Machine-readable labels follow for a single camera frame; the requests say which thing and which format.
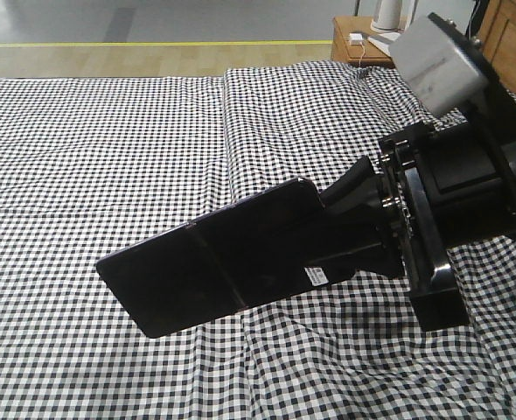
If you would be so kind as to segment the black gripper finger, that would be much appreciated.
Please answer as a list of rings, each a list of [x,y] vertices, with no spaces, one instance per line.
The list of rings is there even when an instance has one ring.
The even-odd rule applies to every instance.
[[[310,228],[305,263],[346,278],[358,270],[388,278],[405,274],[399,247],[387,217],[379,208],[328,206]]]
[[[368,157],[360,158],[334,184],[320,193],[326,207],[358,207],[378,199],[379,176]]]

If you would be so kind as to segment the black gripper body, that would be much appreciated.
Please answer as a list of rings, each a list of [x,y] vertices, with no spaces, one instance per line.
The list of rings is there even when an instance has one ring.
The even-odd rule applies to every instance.
[[[467,122],[418,122],[381,138],[380,163],[397,206],[409,298],[424,332],[469,324],[448,249],[516,232],[506,183]]]

